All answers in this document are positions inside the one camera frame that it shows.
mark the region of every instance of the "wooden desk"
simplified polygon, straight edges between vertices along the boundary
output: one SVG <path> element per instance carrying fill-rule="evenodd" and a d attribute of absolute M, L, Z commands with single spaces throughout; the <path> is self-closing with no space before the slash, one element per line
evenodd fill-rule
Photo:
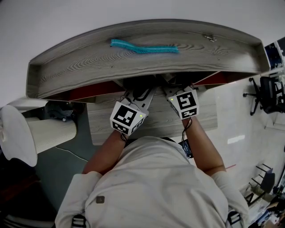
<path fill-rule="evenodd" d="M 197 118 L 202 127 L 205 130 L 217 128 L 215 91 L 207 90 L 197 94 L 200 104 Z M 110 127 L 110 116 L 115 102 L 119 101 L 122 95 L 123 93 L 97 96 L 95 104 L 87 104 L 91 138 L 94 145 L 102 145 L 113 131 Z M 170 107 L 160 87 L 156 90 L 148 111 L 150 112 L 148 117 L 130 138 L 182 136 L 181 120 Z"/>

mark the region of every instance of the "white wall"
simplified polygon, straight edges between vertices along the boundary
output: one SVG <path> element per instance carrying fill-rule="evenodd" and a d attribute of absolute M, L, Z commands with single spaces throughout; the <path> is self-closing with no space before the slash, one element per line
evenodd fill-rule
<path fill-rule="evenodd" d="M 25 97 L 28 62 L 99 27 L 144 19 L 212 22 L 264 45 L 285 36 L 284 0 L 3 0 L 0 3 L 0 107 Z"/>

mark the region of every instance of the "metal hinge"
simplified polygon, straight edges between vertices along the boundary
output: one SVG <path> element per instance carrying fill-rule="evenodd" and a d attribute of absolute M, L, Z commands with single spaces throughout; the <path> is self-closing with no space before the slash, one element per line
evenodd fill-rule
<path fill-rule="evenodd" d="M 203 35 L 205 38 L 207 38 L 209 41 L 211 41 L 211 42 L 215 42 L 215 41 L 217 41 L 217 39 L 213 36 L 213 35 L 206 35 L 206 34 L 204 34 Z"/>

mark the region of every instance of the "cable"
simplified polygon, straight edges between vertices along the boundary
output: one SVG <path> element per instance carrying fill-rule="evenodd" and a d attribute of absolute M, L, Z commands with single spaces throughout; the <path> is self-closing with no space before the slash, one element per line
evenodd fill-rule
<path fill-rule="evenodd" d="M 121 139 L 122 139 L 123 141 L 125 141 L 125 143 L 126 143 L 127 139 L 126 139 L 126 137 L 125 137 L 125 135 L 124 135 L 123 133 L 121 133 Z"/>
<path fill-rule="evenodd" d="M 144 101 L 144 100 L 147 98 L 148 94 L 150 94 L 151 90 L 152 90 L 152 88 L 149 88 L 148 91 L 147 91 L 147 93 L 144 95 L 143 98 L 137 98 L 137 97 L 135 98 L 135 97 L 134 97 L 134 100 L 137 100 L 137 101 L 139 101 L 139 102 Z"/>
<path fill-rule="evenodd" d="M 59 148 L 59 147 L 55 147 L 55 148 L 57 148 L 57 149 L 59 149 L 59 150 L 67 151 L 67 152 L 69 152 L 69 153 L 73 154 L 75 157 L 78 157 L 79 159 L 81 159 L 81 160 L 83 160 L 83 161 L 88 162 L 87 160 L 85 160 L 85 159 L 83 159 L 83 158 L 81 158 L 81 157 L 77 156 L 76 154 L 72 153 L 72 152 L 71 152 L 71 151 L 69 151 L 69 150 L 65 150 L 65 149 L 62 149 L 62 148 Z"/>
<path fill-rule="evenodd" d="M 174 95 L 177 95 L 177 93 L 178 93 L 179 91 L 182 91 L 183 93 L 185 92 L 184 90 L 180 89 L 180 90 L 176 91 L 176 93 L 175 93 Z"/>
<path fill-rule="evenodd" d="M 120 97 L 120 102 L 121 102 L 123 99 L 127 99 L 130 104 L 133 104 L 133 105 L 137 106 L 137 105 L 136 105 L 135 103 L 133 103 L 128 97 L 125 97 L 125 96 L 121 96 L 121 97 Z"/>
<path fill-rule="evenodd" d="M 191 126 L 191 124 L 192 124 L 192 119 L 191 119 L 191 117 L 190 117 L 190 118 L 189 118 L 189 121 L 188 121 L 188 124 L 186 125 L 186 127 L 185 127 L 184 130 L 182 131 L 182 139 L 181 139 L 181 141 L 182 141 L 182 144 L 183 144 L 183 148 L 185 147 L 185 146 L 184 146 L 185 132 L 186 132 L 186 130 Z"/>

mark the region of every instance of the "floor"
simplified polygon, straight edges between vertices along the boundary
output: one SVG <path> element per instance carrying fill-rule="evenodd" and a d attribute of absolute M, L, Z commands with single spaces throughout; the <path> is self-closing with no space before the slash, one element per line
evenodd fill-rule
<path fill-rule="evenodd" d="M 258 83 L 259 77 L 255 77 L 255 80 Z M 253 98 L 242 96 L 243 93 L 253 92 L 252 83 L 248 79 L 219 86 L 214 90 L 218 128 L 207 131 L 207 134 L 220 152 L 236 186 L 239 189 L 247 186 L 252 177 L 260 174 L 255 166 L 262 163 L 273 167 L 277 182 L 285 164 L 283 152 L 285 131 L 265 129 L 265 125 L 275 127 L 272 126 L 272 120 L 276 115 L 267 115 L 258 108 L 255 115 L 250 116 Z M 279 114 L 277 122 L 285 122 L 282 117 L 282 114 Z M 96 151 L 98 146 L 93 146 L 91 143 L 86 110 L 78 120 L 76 138 L 59 147 L 87 160 Z M 61 204 L 73 174 L 81 172 L 84 164 L 84 161 L 74 155 L 56 148 L 38 155 L 37 174 L 56 210 Z"/>

